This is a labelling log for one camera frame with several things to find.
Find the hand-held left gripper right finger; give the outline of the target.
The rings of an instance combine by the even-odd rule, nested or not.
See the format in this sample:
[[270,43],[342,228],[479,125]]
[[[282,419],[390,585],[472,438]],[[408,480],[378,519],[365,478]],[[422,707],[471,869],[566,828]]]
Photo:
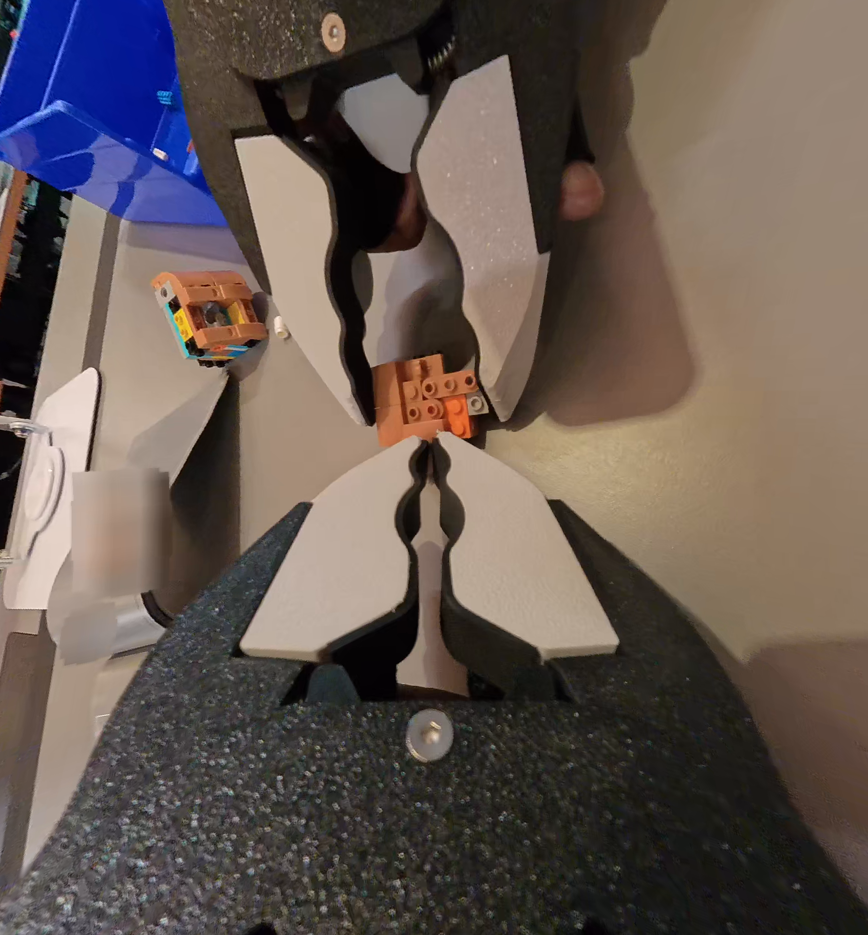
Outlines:
[[434,454],[443,594],[540,661],[613,653],[615,629],[539,488],[454,435]]

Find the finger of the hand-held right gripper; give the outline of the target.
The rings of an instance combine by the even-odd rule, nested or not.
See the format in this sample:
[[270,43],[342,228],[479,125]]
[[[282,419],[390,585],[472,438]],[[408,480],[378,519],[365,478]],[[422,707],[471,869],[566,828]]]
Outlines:
[[291,336],[358,425],[375,422],[360,253],[416,247],[428,224],[416,180],[378,161],[326,78],[258,84],[268,134],[235,139],[269,293]]
[[550,259],[537,245],[508,55],[448,84],[414,165],[460,263],[480,386],[506,423],[533,366]]

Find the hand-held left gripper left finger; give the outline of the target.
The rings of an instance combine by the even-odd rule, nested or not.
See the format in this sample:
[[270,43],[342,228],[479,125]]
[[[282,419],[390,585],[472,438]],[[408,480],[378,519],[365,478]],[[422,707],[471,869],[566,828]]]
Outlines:
[[405,658],[418,634],[419,498],[428,442],[410,437],[310,504],[240,641],[249,657]]

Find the blue plastic bin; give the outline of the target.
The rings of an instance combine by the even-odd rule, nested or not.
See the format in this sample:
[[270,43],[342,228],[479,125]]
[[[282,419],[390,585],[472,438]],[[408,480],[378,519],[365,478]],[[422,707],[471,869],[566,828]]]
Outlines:
[[226,226],[162,1],[33,1],[0,81],[0,162],[142,223]]

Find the small orange brown brick assembly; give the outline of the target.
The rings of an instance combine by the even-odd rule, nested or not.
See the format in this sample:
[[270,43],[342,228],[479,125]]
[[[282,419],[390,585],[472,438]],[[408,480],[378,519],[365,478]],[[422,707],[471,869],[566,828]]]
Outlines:
[[387,362],[371,369],[375,426],[381,448],[439,433],[474,437],[489,413],[472,367],[450,370],[443,354]]

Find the grey instruction booklet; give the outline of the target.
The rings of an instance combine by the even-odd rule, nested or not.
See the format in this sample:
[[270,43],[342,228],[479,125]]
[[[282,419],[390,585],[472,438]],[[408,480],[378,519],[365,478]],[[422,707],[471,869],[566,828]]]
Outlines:
[[225,375],[212,377],[136,436],[121,467],[73,474],[69,553],[46,609],[66,665],[147,649],[170,626],[159,598],[175,552],[171,489],[225,388]]

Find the grey desk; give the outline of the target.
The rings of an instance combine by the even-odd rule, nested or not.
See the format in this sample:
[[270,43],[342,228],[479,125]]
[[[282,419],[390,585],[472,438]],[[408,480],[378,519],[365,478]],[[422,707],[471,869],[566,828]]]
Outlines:
[[574,700],[285,706],[253,544],[137,672],[0,933],[868,933],[868,2],[610,2],[608,188],[520,431],[623,644]]

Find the colourful brick model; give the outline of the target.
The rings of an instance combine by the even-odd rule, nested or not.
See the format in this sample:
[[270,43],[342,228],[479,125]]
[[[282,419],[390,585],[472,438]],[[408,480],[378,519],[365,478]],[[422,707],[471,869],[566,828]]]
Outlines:
[[151,286],[183,357],[200,367],[224,368],[267,337],[235,271],[163,272]]

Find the white metal stand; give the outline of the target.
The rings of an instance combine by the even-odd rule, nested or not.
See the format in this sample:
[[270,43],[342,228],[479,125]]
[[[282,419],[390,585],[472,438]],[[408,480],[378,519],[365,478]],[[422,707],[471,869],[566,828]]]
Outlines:
[[70,547],[72,476],[89,468],[101,390],[85,368],[34,402],[69,209],[29,178],[0,311],[0,362],[34,389],[30,415],[0,411],[0,572],[8,608],[42,611]]

